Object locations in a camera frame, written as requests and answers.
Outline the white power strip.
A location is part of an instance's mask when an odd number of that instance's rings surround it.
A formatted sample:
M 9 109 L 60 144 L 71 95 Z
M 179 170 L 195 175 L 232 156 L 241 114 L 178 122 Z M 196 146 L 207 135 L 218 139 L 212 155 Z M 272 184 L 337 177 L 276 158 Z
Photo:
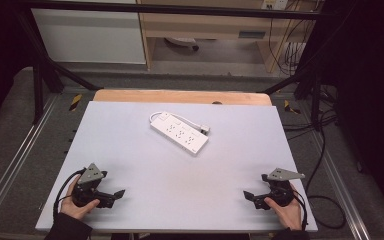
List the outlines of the white power strip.
M 206 135 L 168 112 L 152 114 L 149 121 L 153 130 L 194 156 L 209 140 Z

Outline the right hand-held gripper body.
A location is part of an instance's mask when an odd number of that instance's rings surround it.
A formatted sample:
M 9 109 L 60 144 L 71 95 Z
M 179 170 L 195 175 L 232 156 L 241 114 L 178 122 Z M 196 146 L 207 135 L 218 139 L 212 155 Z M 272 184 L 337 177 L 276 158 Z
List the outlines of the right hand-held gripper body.
M 290 181 L 303 179 L 305 175 L 282 168 L 276 168 L 269 174 L 262 174 L 261 177 L 264 182 L 269 184 L 270 193 L 268 197 L 278 205 L 284 207 L 294 199 Z

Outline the white cabinet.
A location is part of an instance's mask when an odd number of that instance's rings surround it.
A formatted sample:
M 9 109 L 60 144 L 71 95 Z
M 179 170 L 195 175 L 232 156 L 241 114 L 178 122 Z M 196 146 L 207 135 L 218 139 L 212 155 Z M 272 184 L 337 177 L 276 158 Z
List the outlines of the white cabinet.
M 33 9 L 49 56 L 57 62 L 144 64 L 137 13 Z

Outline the white wall socket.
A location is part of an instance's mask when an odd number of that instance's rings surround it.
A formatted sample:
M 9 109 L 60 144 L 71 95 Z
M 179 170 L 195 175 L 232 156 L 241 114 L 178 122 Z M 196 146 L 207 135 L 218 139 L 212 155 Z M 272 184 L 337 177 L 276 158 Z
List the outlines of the white wall socket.
M 263 0 L 261 8 L 267 10 L 284 10 L 288 0 Z

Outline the office chair base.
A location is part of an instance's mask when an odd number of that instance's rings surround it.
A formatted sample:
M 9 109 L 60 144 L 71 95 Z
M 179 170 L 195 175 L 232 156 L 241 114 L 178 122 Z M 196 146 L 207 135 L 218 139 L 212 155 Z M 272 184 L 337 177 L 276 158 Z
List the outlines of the office chair base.
M 199 46 L 194 38 L 170 38 L 167 37 L 166 41 L 183 47 L 190 47 L 193 51 L 198 51 Z

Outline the person's left hand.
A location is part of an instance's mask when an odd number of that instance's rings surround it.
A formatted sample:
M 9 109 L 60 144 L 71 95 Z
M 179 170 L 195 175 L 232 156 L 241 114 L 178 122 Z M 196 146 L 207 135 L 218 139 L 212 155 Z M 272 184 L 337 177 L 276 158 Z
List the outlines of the person's left hand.
M 79 207 L 72 200 L 72 192 L 75 183 L 69 185 L 65 198 L 61 203 L 61 213 L 68 215 L 74 219 L 82 220 L 88 213 L 95 209 L 100 201 L 98 199 L 92 200 L 85 206 Z

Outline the metal floor rail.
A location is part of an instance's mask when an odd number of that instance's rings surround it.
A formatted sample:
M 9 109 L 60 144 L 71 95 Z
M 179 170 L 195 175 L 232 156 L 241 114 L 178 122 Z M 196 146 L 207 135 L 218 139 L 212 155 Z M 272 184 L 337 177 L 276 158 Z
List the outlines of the metal floor rail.
M 9 191 L 9 188 L 11 187 L 15 177 L 17 176 L 19 170 L 21 169 L 22 165 L 24 164 L 25 159 L 27 158 L 28 154 L 30 153 L 32 147 L 34 146 L 34 143 L 36 139 L 38 138 L 39 134 L 41 133 L 43 127 L 47 123 L 47 120 L 49 119 L 49 116 L 52 113 L 52 110 L 55 107 L 56 101 L 58 100 L 59 95 L 58 94 L 52 94 L 48 100 L 46 101 L 45 107 L 44 107 L 44 113 L 39 118 L 38 122 L 33 124 L 32 127 L 29 129 L 28 134 L 23 139 L 23 142 L 21 146 L 17 149 L 16 154 L 12 158 L 9 166 L 5 170 L 3 176 L 0 179 L 0 205 L 5 198 L 7 192 Z
M 359 211 L 327 149 L 326 141 L 321 132 L 313 132 L 312 137 L 321 153 L 321 163 L 332 185 L 338 203 L 344 210 L 348 226 L 355 240 L 370 240 L 370 234 Z

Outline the wooden table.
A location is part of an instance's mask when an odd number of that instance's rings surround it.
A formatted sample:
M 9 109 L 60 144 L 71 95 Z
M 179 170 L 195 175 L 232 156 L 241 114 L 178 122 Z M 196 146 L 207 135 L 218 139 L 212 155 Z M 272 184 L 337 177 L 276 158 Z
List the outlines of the wooden table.
M 93 100 L 101 102 L 272 105 L 270 97 L 266 94 L 217 91 L 101 89 L 96 92 Z

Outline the black metal frame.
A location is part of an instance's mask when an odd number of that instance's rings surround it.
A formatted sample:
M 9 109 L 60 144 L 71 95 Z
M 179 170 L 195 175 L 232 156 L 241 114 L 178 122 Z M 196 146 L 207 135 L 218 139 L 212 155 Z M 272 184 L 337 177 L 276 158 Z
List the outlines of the black metal frame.
M 35 91 L 35 121 L 38 121 L 43 114 L 43 100 L 41 72 L 44 72 L 43 79 L 52 92 L 62 92 L 64 86 L 57 75 L 68 77 L 72 81 L 85 87 L 88 90 L 100 90 L 68 69 L 52 60 L 41 40 L 40 33 L 33 29 L 34 24 L 25 16 L 31 8 L 51 10 L 74 10 L 74 11 L 95 11 L 95 12 L 123 12 L 123 13 L 146 13 L 146 14 L 167 14 L 167 15 L 202 15 L 202 16 L 223 16 L 223 17 L 247 17 L 267 19 L 300 19 L 320 20 L 331 17 L 331 14 L 317 12 L 301 12 L 286 10 L 251 10 L 245 8 L 224 8 L 224 7 L 203 7 L 203 6 L 180 6 L 161 4 L 136 4 L 136 3 L 108 3 L 108 2 L 84 2 L 84 1 L 61 1 L 61 0 L 15 0 L 11 3 L 15 16 L 28 39 L 33 52 L 34 70 L 34 91 Z

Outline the light wooden desk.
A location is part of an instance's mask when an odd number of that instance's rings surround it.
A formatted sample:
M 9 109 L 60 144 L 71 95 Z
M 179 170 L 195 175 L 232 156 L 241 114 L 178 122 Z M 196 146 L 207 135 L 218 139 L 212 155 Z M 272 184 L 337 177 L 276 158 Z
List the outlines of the light wooden desk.
M 180 6 L 227 7 L 262 9 L 263 0 L 136 0 L 139 4 L 161 4 Z M 284 10 L 315 12 L 317 0 L 288 0 Z M 151 38 L 195 38 L 251 40 L 257 43 L 266 71 L 277 69 L 282 47 L 287 42 L 305 41 L 312 29 L 300 20 L 243 18 L 202 15 L 139 15 L 142 33 Z

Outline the person's right hand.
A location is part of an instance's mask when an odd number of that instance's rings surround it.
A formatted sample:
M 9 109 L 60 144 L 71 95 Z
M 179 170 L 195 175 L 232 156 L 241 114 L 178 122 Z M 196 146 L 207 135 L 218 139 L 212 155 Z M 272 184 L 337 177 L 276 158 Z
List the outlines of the person's right hand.
M 264 202 L 276 213 L 282 226 L 290 230 L 302 230 L 301 205 L 297 199 L 293 199 L 287 206 L 280 206 L 269 197 Z

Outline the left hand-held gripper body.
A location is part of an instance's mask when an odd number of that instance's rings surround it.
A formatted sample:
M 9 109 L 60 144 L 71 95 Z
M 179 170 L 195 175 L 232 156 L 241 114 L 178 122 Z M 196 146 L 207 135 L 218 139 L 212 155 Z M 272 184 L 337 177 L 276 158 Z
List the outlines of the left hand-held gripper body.
M 107 208 L 105 206 L 106 201 L 112 198 L 113 195 L 103 193 L 97 190 L 97 187 L 101 181 L 106 177 L 107 172 L 101 171 L 98 167 L 91 163 L 81 174 L 78 179 L 74 190 L 72 192 L 73 202 L 79 206 L 85 206 L 92 200 L 98 199 L 100 203 L 98 208 Z

